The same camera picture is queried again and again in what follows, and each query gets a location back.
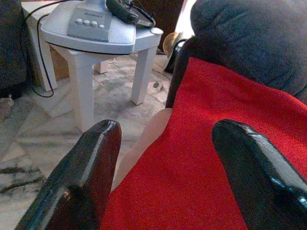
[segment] dark furniture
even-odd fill
[[[180,51],[166,107],[173,106],[189,57],[226,66],[254,81],[284,90],[307,104],[306,11],[307,2],[304,0],[196,2],[191,14],[196,36],[189,39]],[[218,132],[230,126],[237,133]],[[262,143],[253,140],[249,130],[243,124],[221,122],[215,129],[215,146],[223,154],[223,141],[239,135],[239,139],[236,138],[239,143],[242,143],[242,138],[254,148],[260,149],[263,143],[270,147],[271,143],[264,137]],[[16,229],[96,229],[99,220],[95,218],[95,206],[102,207],[100,210],[106,207],[119,146],[120,128],[116,122],[102,121],[84,133],[52,172]],[[276,149],[260,154],[265,156],[270,153],[280,154]],[[274,164],[268,159],[265,162]],[[100,183],[94,185],[97,172],[101,175]],[[278,173],[274,176],[287,181]],[[305,195],[307,189],[299,192]],[[237,191],[235,195],[244,194]],[[297,215],[286,214],[294,221],[302,221],[301,215],[306,210],[295,200],[297,193],[281,195],[293,198],[294,202],[290,205],[297,212]],[[306,224],[304,221],[297,223],[302,223],[304,227]]]
[[[20,97],[27,67],[19,40],[24,19],[20,0],[0,2],[0,97]]]

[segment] red blanket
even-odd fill
[[[246,229],[211,139],[224,118],[266,135],[307,179],[307,106],[191,58],[165,131],[111,194],[101,229]]]

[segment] button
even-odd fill
[[[84,20],[83,23],[84,23],[85,26],[89,26],[90,25],[90,21],[89,20]]]
[[[96,27],[98,24],[95,21],[92,21],[92,27]]]
[[[81,19],[81,18],[78,18],[78,19],[76,20],[76,23],[77,23],[78,25],[81,25],[81,24],[82,24],[82,19]]]

